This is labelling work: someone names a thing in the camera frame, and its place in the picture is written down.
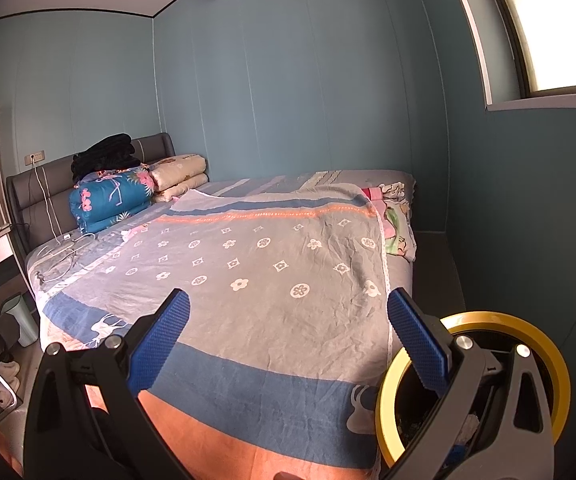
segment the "blue wall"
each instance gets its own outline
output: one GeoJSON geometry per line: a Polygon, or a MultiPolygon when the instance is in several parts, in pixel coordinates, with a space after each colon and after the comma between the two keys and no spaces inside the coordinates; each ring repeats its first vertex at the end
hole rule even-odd
{"type": "Polygon", "coordinates": [[[576,109],[485,111],[460,0],[424,0],[446,89],[448,236],[466,305],[532,322],[559,346],[572,406],[558,471],[576,455],[576,109]]]}
{"type": "Polygon", "coordinates": [[[391,168],[444,230],[447,132],[421,0],[178,0],[155,19],[159,103],[212,180],[391,168]]]}
{"type": "Polygon", "coordinates": [[[46,160],[108,135],[160,131],[152,20],[111,12],[39,12],[0,20],[0,156],[46,160]]]}

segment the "window sill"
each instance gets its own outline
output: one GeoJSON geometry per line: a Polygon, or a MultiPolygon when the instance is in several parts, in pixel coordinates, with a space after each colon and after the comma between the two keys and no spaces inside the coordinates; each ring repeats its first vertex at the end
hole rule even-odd
{"type": "Polygon", "coordinates": [[[576,94],[548,95],[530,97],[486,106],[489,112],[500,110],[525,110],[530,108],[576,108],[576,94]]]}

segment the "trash can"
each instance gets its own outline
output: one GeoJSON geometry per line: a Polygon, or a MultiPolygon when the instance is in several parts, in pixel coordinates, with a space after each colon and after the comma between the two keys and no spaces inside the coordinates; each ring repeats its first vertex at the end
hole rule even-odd
{"type": "Polygon", "coordinates": [[[39,338],[39,327],[34,322],[33,315],[28,311],[28,306],[23,296],[14,296],[6,301],[1,307],[1,313],[12,314],[19,323],[19,344],[28,346],[39,338]]]}

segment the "blue clamp pad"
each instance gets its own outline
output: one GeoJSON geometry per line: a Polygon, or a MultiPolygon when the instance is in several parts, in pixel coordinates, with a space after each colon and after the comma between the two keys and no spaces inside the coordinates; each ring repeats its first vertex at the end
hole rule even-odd
{"type": "Polygon", "coordinates": [[[448,358],[408,299],[396,288],[388,295],[388,320],[408,352],[421,383],[438,396],[448,389],[448,358]]]}
{"type": "Polygon", "coordinates": [[[127,384],[133,397],[154,384],[189,318],[190,298],[180,290],[130,356],[127,384]]]}

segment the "metal bolt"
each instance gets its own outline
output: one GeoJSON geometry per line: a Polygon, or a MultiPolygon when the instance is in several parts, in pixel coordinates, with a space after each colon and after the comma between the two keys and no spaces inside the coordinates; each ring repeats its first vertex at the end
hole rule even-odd
{"type": "Polygon", "coordinates": [[[459,335],[455,341],[457,342],[457,346],[463,350],[470,350],[472,348],[472,339],[467,335],[459,335]]]}
{"type": "Polygon", "coordinates": [[[530,355],[530,349],[526,345],[517,345],[517,353],[521,357],[528,357],[530,355]]]}
{"type": "Polygon", "coordinates": [[[46,353],[48,355],[57,355],[59,353],[59,350],[62,346],[59,343],[50,343],[47,347],[46,347],[46,353]]]}
{"type": "Polygon", "coordinates": [[[119,345],[121,343],[122,343],[122,337],[117,334],[109,335],[104,340],[104,345],[106,345],[107,348],[119,348],[119,345]]]}

